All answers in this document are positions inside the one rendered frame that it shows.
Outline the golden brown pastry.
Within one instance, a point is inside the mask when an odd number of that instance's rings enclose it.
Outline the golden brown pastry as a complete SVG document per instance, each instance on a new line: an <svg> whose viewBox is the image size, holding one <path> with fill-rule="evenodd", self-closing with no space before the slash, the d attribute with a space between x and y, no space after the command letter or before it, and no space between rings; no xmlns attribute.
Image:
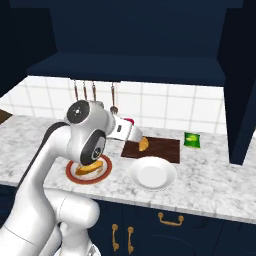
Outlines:
<svg viewBox="0 0 256 256"><path fill-rule="evenodd" d="M97 160L96 162L94 162L90 165L86 165L86 166L79 165L76 168L75 174L78 176L86 175L86 174L92 173L102 167L103 167L103 162L100 160Z"/></svg>

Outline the brown flat object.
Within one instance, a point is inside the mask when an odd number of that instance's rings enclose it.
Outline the brown flat object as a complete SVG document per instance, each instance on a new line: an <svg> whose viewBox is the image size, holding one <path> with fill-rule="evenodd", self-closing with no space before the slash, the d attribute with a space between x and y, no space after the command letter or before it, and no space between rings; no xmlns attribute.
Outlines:
<svg viewBox="0 0 256 256"><path fill-rule="evenodd" d="M10 113L8 113L8 112L6 112L4 110L0 110L0 124L5 122L10 117L11 117Z"/></svg>

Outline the green snack bag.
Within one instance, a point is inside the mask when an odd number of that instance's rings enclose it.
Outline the green snack bag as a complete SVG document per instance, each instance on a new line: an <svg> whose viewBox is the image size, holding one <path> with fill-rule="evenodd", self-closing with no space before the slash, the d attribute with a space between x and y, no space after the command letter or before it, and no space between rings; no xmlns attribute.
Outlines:
<svg viewBox="0 0 256 256"><path fill-rule="evenodd" d="M191 148L199 148L200 147L200 135L185 132L184 133L184 145Z"/></svg>

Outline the red rimmed plate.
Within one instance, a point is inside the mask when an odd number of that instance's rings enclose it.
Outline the red rimmed plate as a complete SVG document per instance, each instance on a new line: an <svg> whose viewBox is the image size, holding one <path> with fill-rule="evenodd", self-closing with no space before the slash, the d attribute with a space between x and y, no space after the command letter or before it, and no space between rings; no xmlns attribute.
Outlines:
<svg viewBox="0 0 256 256"><path fill-rule="evenodd" d="M103 167L99 168L98 170L92 173L82 175L82 176L78 176L75 174L76 168L81 164L77 164L73 161L70 161L66 166L67 178L74 183L82 184L82 185L95 184L104 180L111 173L112 162L105 155L101 155L101 157L98 160L103 162Z"/></svg>

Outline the navy wall cabinet door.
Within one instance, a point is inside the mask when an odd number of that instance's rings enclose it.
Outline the navy wall cabinet door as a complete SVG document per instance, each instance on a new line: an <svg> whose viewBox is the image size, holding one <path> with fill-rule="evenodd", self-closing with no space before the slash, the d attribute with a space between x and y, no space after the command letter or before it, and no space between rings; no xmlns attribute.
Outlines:
<svg viewBox="0 0 256 256"><path fill-rule="evenodd" d="M0 0L0 97L56 52L48 8L12 8L10 0Z"/></svg>
<svg viewBox="0 0 256 256"><path fill-rule="evenodd" d="M217 60L226 76L229 162L242 165L256 128L256 0L227 10Z"/></svg>

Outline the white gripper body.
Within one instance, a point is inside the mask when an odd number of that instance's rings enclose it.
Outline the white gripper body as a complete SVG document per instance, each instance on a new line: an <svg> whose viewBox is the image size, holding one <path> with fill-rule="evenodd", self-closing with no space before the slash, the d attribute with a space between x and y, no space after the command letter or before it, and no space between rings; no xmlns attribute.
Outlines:
<svg viewBox="0 0 256 256"><path fill-rule="evenodd" d="M142 131L138 127L132 126L131 131L129 133L128 140L131 142L139 142L142 139L142 137L143 137Z"/></svg>

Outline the white plate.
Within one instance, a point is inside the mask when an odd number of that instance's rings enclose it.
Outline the white plate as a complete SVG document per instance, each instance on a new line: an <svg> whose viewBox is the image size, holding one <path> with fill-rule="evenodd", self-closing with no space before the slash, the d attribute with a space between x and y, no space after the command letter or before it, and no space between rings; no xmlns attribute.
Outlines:
<svg viewBox="0 0 256 256"><path fill-rule="evenodd" d="M127 169L130 180L148 191L167 189L177 180L177 170L169 161L154 156L136 159Z"/></svg>

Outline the golden croissant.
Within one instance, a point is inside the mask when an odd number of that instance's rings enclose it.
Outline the golden croissant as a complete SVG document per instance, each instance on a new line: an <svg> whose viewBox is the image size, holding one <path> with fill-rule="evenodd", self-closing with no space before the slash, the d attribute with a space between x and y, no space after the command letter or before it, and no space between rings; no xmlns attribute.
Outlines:
<svg viewBox="0 0 256 256"><path fill-rule="evenodd" d="M139 150L145 151L149 147L149 141L146 137L143 137L139 142Z"/></svg>

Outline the hanging metal spoon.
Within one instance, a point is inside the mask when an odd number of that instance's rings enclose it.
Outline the hanging metal spoon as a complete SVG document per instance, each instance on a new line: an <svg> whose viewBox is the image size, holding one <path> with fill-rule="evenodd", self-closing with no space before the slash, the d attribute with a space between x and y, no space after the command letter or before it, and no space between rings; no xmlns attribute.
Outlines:
<svg viewBox="0 0 256 256"><path fill-rule="evenodd" d="M112 106L110 107L110 112L112 114L117 114L118 113L118 108L115 106L115 87L114 83L111 85L111 96L112 96Z"/></svg>

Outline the navy base cabinet door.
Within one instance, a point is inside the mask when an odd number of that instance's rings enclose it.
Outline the navy base cabinet door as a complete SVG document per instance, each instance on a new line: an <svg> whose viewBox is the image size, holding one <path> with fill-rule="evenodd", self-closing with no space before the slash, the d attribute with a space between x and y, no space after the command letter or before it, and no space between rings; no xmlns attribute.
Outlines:
<svg viewBox="0 0 256 256"><path fill-rule="evenodd" d="M123 206L123 227L124 227L124 246L126 256L153 256L152 235L154 227L149 220L150 210L146 207L134 205ZM128 232L129 226L134 228L131 236L134 251L131 255L128 253Z"/></svg>
<svg viewBox="0 0 256 256"><path fill-rule="evenodd" d="M123 256L122 207L113 202L97 200L100 216L97 223L88 230L92 242L99 249L101 256ZM119 249L112 247L112 224L118 225L115 237Z"/></svg>

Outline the open navy wall cabinet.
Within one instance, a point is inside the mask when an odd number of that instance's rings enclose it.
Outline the open navy wall cabinet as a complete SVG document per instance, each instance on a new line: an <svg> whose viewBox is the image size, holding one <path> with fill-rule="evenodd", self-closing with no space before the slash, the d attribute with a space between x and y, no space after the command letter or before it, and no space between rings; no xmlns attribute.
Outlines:
<svg viewBox="0 0 256 256"><path fill-rule="evenodd" d="M221 85L224 0L49 0L57 52L33 75Z"/></svg>

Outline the dark brown cutting board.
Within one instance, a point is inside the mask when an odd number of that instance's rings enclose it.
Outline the dark brown cutting board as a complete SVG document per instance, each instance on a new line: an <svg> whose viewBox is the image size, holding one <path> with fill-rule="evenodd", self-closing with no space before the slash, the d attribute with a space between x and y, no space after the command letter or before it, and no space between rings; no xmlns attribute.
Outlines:
<svg viewBox="0 0 256 256"><path fill-rule="evenodd" d="M121 153L122 157L138 159L146 156L163 158L171 163L180 163L180 141L176 139L148 137L149 147L139 150L139 144L127 141Z"/></svg>

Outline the navy drawer front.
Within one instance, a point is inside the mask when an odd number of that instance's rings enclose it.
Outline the navy drawer front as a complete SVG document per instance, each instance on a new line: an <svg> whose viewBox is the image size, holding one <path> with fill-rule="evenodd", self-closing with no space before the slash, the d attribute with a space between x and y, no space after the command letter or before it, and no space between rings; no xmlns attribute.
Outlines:
<svg viewBox="0 0 256 256"><path fill-rule="evenodd" d="M158 211L157 224L169 238L167 247L177 256L213 256L223 221L220 219Z"/></svg>

